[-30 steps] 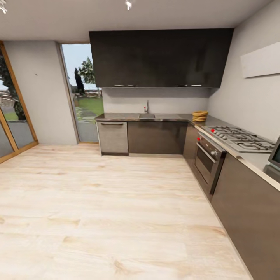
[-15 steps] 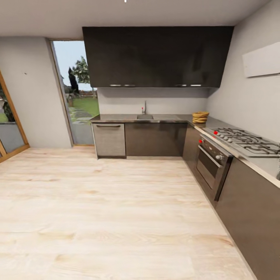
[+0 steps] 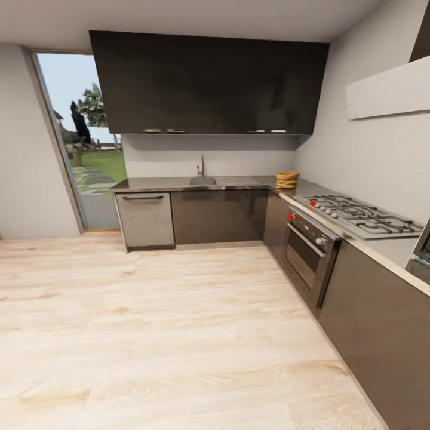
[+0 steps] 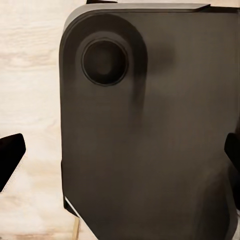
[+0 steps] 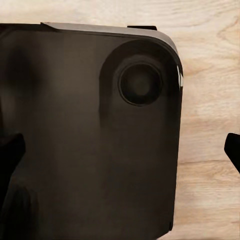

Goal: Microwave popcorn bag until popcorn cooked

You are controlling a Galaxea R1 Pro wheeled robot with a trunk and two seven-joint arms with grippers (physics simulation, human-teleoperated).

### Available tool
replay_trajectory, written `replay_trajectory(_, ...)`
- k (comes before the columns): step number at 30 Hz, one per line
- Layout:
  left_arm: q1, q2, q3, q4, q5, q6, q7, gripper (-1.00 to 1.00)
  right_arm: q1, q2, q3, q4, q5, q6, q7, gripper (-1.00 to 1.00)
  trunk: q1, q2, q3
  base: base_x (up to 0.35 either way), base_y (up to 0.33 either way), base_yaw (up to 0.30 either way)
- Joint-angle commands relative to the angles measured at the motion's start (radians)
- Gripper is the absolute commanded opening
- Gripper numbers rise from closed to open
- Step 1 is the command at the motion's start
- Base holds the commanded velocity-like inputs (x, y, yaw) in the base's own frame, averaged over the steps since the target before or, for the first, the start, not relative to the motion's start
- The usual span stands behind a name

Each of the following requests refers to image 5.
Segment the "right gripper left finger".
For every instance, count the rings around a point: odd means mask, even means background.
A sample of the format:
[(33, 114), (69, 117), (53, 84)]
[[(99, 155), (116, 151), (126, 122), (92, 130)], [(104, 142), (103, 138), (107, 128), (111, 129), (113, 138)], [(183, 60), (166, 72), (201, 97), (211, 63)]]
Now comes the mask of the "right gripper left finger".
[(26, 152), (22, 133), (0, 138), (0, 193)]

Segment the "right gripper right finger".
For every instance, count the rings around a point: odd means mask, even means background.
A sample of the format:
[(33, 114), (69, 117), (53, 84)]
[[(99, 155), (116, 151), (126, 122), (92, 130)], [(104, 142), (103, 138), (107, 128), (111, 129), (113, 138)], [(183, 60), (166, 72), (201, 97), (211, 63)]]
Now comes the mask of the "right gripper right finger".
[(230, 132), (227, 135), (224, 151), (240, 173), (240, 134)]

